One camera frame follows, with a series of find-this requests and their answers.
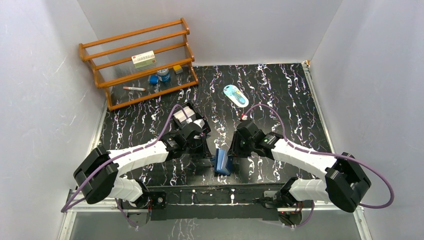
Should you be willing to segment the blue leather card holder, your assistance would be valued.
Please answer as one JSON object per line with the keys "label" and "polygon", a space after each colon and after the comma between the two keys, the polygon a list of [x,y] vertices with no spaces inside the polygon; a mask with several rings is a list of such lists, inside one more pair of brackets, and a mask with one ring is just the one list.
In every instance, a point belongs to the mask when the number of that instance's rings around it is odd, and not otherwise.
{"label": "blue leather card holder", "polygon": [[233,157],[228,156],[225,149],[217,148],[215,155],[210,160],[216,174],[230,176],[232,173]]}

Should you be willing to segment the black card box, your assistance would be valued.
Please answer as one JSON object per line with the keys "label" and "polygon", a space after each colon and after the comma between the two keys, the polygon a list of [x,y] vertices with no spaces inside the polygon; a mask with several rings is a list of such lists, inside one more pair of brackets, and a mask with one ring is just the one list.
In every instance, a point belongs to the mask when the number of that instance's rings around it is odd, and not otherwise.
{"label": "black card box", "polygon": [[183,103],[181,107],[177,107],[172,114],[172,120],[178,129],[182,129],[186,124],[195,123],[202,128],[204,134],[211,132],[207,118],[202,116],[190,101]]}

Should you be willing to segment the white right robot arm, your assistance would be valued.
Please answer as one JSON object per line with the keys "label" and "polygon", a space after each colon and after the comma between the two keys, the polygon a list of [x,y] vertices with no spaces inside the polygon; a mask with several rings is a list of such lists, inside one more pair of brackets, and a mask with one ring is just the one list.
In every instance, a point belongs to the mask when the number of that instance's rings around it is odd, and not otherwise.
{"label": "white right robot arm", "polygon": [[229,157],[260,157],[288,163],[313,174],[315,179],[290,178],[273,196],[265,197],[275,204],[295,207],[303,201],[331,202],[352,213],[371,188],[371,181],[362,167],[341,156],[321,155],[312,148],[285,140],[281,134],[265,134],[251,120],[243,120],[233,133]]}

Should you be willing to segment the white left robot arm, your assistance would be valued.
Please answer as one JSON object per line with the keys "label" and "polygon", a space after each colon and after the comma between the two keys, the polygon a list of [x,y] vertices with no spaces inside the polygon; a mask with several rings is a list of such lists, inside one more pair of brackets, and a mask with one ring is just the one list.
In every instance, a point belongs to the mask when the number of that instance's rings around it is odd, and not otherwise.
{"label": "white left robot arm", "polygon": [[151,164],[164,163],[188,154],[200,159],[209,158],[206,135],[211,128],[206,120],[198,119],[181,125],[152,143],[122,150],[106,150],[98,146],[74,171],[73,177],[88,204],[105,198],[125,200],[131,206],[162,208],[158,192],[149,191],[144,183],[122,176]]}

